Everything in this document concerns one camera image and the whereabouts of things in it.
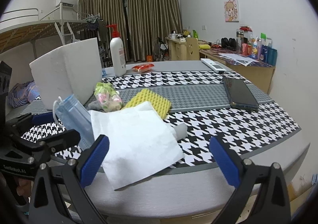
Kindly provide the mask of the left human hand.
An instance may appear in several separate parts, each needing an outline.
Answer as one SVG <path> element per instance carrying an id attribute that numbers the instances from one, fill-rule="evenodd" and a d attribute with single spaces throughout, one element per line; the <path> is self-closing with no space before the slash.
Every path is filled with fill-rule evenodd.
<path id="1" fill-rule="evenodd" d="M 32 192 L 32 181 L 18 178 L 18 186 L 16 188 L 17 194 L 29 200 Z"/>

